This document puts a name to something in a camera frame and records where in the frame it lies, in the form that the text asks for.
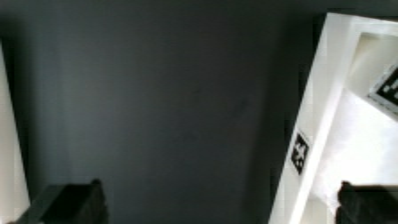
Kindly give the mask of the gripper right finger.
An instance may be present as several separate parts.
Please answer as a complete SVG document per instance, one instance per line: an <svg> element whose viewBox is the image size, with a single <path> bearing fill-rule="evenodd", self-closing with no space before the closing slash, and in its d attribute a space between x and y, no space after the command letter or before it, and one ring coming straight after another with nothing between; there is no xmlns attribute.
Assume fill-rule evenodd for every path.
<svg viewBox="0 0 398 224"><path fill-rule="evenodd" d="M398 224L398 185L341 182L333 224Z"/></svg>

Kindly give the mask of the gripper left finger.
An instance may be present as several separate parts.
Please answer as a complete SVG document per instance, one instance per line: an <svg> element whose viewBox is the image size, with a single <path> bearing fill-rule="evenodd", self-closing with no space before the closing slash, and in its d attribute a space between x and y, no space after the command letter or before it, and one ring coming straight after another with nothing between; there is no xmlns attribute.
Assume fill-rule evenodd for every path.
<svg viewBox="0 0 398 224"><path fill-rule="evenodd" d="M110 224L101 180L49 185L14 224Z"/></svg>

